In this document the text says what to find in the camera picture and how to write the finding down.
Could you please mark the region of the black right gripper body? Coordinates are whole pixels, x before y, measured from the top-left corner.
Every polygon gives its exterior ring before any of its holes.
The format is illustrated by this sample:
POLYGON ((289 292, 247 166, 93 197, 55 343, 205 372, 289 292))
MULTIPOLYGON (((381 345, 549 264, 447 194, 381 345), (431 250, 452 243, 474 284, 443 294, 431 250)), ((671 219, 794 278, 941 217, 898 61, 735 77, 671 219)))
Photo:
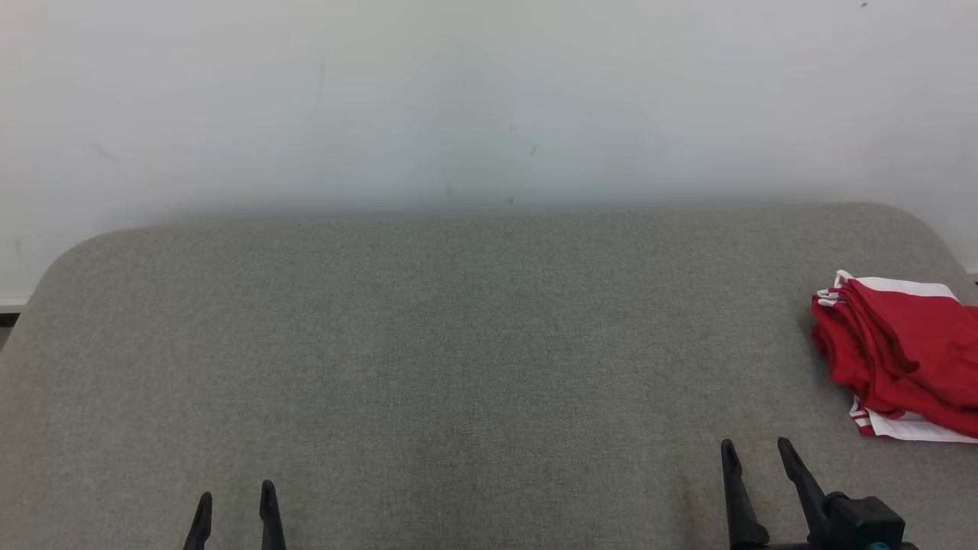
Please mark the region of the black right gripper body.
POLYGON ((764 543, 746 539, 731 539, 730 550, 835 550, 809 541, 764 543))

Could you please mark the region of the red shorts with white stripes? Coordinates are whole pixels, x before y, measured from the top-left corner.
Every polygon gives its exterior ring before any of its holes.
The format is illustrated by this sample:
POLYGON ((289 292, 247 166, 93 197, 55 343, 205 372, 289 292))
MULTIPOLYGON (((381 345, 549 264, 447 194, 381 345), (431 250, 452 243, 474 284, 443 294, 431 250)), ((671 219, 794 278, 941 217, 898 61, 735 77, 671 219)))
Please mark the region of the red shorts with white stripes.
POLYGON ((811 313, 829 378, 863 407, 978 438, 978 306, 944 284, 839 270, 811 297, 811 313))

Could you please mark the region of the red jersey with black lettering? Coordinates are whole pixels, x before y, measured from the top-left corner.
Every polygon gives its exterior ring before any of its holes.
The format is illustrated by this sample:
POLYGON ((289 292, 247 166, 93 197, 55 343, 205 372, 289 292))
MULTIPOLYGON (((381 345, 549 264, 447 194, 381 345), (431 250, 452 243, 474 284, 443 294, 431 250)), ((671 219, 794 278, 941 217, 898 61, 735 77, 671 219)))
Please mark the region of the red jersey with black lettering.
POLYGON ((858 396, 853 397, 849 417, 857 425, 863 436, 871 438, 894 439, 894 441, 954 443, 955 445, 978 445, 978 438, 957 434, 951 429, 934 425, 922 416, 908 413, 898 419, 890 419, 863 407, 858 396))

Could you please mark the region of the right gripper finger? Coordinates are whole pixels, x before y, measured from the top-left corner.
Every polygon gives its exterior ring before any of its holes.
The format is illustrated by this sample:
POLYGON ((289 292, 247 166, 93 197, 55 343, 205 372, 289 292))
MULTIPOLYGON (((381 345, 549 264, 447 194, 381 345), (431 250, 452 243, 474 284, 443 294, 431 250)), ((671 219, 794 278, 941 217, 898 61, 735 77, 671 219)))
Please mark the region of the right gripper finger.
POLYGON ((756 518, 743 482, 743 465, 734 443, 728 438, 721 442, 721 461, 730 550, 759 550, 767 547, 771 536, 756 518))
POLYGON ((792 481, 809 529, 809 545, 827 544, 829 518, 824 511, 827 494, 821 489, 814 475, 809 471, 792 442, 785 436, 778 438, 778 450, 786 476, 792 481))

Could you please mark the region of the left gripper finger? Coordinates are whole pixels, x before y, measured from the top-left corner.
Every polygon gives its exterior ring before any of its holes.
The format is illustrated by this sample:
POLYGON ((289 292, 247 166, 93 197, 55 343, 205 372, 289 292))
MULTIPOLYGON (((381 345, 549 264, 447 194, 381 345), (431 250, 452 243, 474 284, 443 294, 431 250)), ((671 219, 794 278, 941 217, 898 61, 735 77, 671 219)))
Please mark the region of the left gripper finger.
POLYGON ((203 492, 199 498, 191 528, 183 545, 183 550, 206 550, 206 541, 209 540, 212 522, 212 494, 203 492))
POLYGON ((278 494, 272 480, 263 480, 259 517, 263 523, 261 550, 287 550, 278 494))

